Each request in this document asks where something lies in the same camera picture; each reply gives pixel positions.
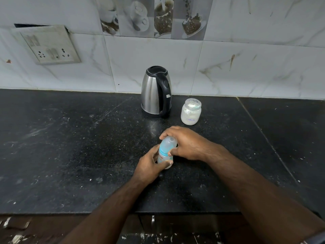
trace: hand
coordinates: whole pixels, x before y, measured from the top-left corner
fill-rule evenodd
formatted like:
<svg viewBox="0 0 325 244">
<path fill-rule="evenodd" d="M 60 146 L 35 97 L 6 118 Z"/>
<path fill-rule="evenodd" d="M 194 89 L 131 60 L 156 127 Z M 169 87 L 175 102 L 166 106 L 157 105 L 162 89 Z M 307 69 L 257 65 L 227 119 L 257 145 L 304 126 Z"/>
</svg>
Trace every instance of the hand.
<svg viewBox="0 0 325 244">
<path fill-rule="evenodd" d="M 167 136 L 173 136 L 178 143 L 177 148 L 170 150 L 169 156 L 208 162 L 211 156 L 218 160 L 229 154 L 223 146 L 210 142 L 187 127 L 172 126 L 166 129 L 159 138 L 164 139 Z"/>
<path fill-rule="evenodd" d="M 156 164 L 159 146 L 159 144 L 155 145 L 147 154 L 141 157 L 134 171 L 133 177 L 146 183 L 146 185 L 152 183 L 162 170 L 173 164 L 172 160 Z"/>
</svg>

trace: person's right arm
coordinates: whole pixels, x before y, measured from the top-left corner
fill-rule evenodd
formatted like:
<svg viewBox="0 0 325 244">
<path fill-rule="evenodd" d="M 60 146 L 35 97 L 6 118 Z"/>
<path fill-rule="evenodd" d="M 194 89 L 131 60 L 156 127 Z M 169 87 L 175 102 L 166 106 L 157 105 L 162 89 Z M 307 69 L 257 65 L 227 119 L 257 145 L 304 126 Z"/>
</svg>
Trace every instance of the person's right arm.
<svg viewBox="0 0 325 244">
<path fill-rule="evenodd" d="M 256 234 L 267 243 L 297 244 L 325 231 L 325 222 L 261 174 L 233 156 L 226 148 L 210 142 L 185 127 L 170 127 L 166 136 L 177 139 L 171 156 L 206 162 L 233 193 L 239 209 Z"/>
</svg>

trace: electric kettle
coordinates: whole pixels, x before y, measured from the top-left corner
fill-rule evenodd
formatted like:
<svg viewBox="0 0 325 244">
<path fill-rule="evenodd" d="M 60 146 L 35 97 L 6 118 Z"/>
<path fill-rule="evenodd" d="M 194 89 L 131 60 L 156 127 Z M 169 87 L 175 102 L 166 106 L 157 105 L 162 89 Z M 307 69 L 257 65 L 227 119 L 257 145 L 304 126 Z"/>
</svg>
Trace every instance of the electric kettle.
<svg viewBox="0 0 325 244">
<path fill-rule="evenodd" d="M 161 66 L 148 68 L 142 81 L 142 109 L 152 116 L 167 117 L 171 106 L 172 89 L 167 70 Z"/>
</svg>

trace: baby bottle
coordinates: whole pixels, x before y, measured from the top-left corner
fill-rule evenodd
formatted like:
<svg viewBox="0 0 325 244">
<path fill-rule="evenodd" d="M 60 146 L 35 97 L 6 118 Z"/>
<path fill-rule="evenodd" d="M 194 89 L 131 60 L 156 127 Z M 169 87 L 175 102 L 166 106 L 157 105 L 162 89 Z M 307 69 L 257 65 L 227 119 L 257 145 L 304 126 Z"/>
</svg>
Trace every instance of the baby bottle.
<svg viewBox="0 0 325 244">
<path fill-rule="evenodd" d="M 164 138 L 159 147 L 159 155 L 157 162 L 161 163 L 165 160 L 173 160 L 173 156 L 168 156 L 168 152 L 177 146 L 177 140 L 172 136 L 167 136 Z"/>
</svg>

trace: kettle lid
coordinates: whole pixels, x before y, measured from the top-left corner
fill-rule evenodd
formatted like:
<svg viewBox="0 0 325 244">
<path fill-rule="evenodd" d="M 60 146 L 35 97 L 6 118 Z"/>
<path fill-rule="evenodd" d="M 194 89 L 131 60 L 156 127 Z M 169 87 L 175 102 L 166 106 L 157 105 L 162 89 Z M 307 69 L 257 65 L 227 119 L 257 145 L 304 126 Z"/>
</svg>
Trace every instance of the kettle lid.
<svg viewBox="0 0 325 244">
<path fill-rule="evenodd" d="M 167 75 L 167 69 L 161 67 L 161 66 L 152 66 L 147 69 L 147 75 L 151 77 L 156 77 L 157 73 L 163 73 L 164 75 Z"/>
</svg>

